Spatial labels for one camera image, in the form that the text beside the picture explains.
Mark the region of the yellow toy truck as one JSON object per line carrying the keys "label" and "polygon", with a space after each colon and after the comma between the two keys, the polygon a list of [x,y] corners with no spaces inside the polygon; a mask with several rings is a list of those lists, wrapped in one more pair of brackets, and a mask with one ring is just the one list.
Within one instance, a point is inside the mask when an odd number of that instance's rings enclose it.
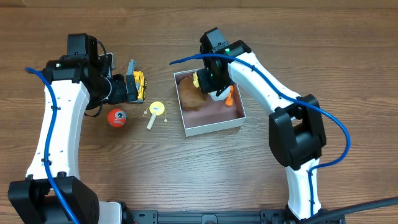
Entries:
{"label": "yellow toy truck", "polygon": [[135,78],[135,83],[136,83],[136,88],[138,92],[137,100],[136,101],[128,101],[129,103],[143,103],[144,100],[146,99],[146,88],[147,88],[147,80],[144,76],[144,73],[142,71],[135,71],[136,68],[136,61],[131,59],[126,76],[127,75],[133,75]]}

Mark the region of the white duck plush toy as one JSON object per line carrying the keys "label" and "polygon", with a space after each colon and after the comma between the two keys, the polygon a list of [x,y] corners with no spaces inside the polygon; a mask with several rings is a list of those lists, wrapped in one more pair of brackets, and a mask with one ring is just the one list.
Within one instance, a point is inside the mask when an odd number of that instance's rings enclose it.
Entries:
{"label": "white duck plush toy", "polygon": [[[193,85],[196,88],[200,88],[200,84],[198,82],[198,74],[197,72],[193,73]],[[233,100],[233,91],[234,91],[234,86],[230,85],[227,87],[225,90],[223,90],[220,95],[216,95],[217,91],[212,91],[209,92],[208,95],[210,95],[211,99],[213,101],[221,101],[224,100],[224,103],[226,106],[233,106],[234,100]]]}

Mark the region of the brown plush toy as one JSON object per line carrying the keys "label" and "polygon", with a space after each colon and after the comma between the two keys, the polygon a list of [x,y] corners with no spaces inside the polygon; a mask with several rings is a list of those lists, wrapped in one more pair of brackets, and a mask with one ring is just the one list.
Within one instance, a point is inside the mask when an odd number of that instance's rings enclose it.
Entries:
{"label": "brown plush toy", "polygon": [[182,108],[198,111],[206,102],[206,96],[193,84],[193,76],[181,79],[178,84],[178,92]]}

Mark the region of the white cardboard box pink inside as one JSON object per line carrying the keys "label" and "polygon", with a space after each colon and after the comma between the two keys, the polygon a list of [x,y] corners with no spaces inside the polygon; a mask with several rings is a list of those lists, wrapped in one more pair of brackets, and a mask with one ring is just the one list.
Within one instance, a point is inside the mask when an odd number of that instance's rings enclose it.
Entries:
{"label": "white cardboard box pink inside", "polygon": [[232,92],[232,106],[227,106],[225,100],[214,101],[211,96],[208,96],[206,103],[198,111],[183,109],[182,92],[179,90],[179,84],[185,77],[193,75],[196,71],[197,69],[193,69],[174,73],[185,136],[190,137],[241,127],[246,119],[246,114],[237,84],[234,84]]}

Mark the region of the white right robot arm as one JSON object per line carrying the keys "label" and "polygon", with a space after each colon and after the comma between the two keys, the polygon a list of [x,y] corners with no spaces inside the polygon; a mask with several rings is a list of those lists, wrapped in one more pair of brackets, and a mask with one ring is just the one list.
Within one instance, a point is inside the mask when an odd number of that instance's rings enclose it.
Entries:
{"label": "white right robot arm", "polygon": [[288,208],[298,219],[308,219],[321,209],[317,192],[317,172],[322,147],[326,144],[322,116],[299,105],[319,103],[313,95],[300,96],[273,77],[242,41],[229,43],[218,28],[200,38],[200,53],[223,54],[228,58],[204,58],[195,84],[215,101],[224,100],[236,83],[264,108],[269,117],[269,147],[277,162],[285,167],[289,186]]}

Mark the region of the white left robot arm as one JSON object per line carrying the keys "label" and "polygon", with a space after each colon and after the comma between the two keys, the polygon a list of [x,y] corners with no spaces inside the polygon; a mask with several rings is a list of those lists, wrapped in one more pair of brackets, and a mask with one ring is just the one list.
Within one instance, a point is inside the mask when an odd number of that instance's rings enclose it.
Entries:
{"label": "white left robot arm", "polygon": [[81,180],[78,148],[82,121],[105,104],[142,103],[146,79],[113,74],[113,55],[88,34],[70,34],[67,53],[37,76],[45,85],[45,112],[35,156],[25,179],[11,182],[8,198],[24,223],[134,223],[124,202],[101,202]]}

